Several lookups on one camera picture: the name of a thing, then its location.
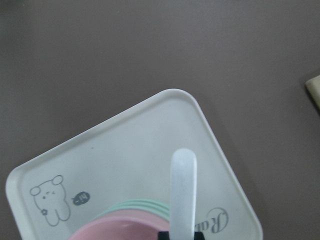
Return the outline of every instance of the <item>plastic spoon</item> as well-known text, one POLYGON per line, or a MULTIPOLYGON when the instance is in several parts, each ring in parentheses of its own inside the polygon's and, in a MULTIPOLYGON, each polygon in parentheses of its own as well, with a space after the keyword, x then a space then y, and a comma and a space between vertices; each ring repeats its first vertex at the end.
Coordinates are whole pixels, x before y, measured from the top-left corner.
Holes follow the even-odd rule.
POLYGON ((197 194, 197 158, 182 148, 171 160, 170 240, 194 240, 197 194))

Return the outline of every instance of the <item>beige object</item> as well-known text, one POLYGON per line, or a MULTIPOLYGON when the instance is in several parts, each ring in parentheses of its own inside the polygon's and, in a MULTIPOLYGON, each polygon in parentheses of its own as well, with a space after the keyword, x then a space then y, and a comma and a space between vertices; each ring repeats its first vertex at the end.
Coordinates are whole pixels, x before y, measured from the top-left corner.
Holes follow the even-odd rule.
POLYGON ((305 86, 320 109, 320 75, 306 81, 305 86))

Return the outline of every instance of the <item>cartoon bear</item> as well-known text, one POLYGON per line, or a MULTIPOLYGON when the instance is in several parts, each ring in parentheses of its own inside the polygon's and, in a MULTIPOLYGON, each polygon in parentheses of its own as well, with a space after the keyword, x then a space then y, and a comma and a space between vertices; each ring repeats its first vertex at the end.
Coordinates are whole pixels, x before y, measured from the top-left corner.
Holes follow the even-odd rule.
POLYGON ((30 189, 36 207, 50 226, 57 226, 59 221, 70 218, 70 207, 66 201, 66 191, 62 185, 64 178, 57 175, 30 189))

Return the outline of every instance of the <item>pink bowl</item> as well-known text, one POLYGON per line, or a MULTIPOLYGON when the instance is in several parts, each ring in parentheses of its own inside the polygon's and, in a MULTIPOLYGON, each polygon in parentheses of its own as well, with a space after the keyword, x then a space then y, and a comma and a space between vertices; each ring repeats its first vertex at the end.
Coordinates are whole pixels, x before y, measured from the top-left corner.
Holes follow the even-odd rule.
POLYGON ((108 213, 77 230, 69 240, 157 240, 158 232, 168 231, 163 218, 142 210, 108 213))

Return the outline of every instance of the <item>table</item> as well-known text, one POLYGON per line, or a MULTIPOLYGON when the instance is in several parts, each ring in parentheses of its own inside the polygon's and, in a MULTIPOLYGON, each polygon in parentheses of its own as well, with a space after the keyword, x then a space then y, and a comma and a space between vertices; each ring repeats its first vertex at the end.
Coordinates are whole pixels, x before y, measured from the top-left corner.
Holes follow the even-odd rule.
POLYGON ((320 236, 320 2, 4 0, 0 206, 15 167, 164 89, 199 102, 265 240, 320 236))

